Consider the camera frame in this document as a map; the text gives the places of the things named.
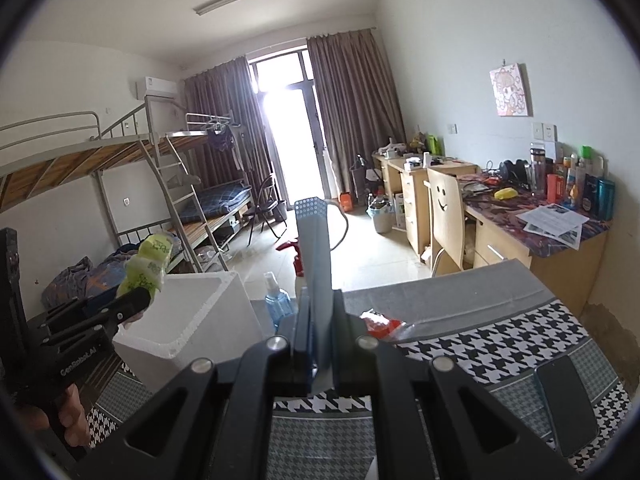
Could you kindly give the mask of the person's left hand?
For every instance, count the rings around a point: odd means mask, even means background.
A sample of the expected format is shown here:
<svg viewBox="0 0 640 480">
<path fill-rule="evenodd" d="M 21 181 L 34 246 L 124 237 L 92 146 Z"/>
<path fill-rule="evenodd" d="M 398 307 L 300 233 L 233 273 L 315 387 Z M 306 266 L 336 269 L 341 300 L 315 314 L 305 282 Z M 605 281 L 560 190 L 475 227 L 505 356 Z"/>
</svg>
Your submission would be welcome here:
<svg viewBox="0 0 640 480">
<path fill-rule="evenodd" d="M 34 406 L 19 406 L 18 416 L 31 432 L 43 431 L 50 427 L 47 414 Z M 71 384 L 58 401 L 58 421 L 65 428 L 64 439 L 72 448 L 88 446 L 90 429 L 84 406 L 80 402 L 79 390 Z"/>
</svg>

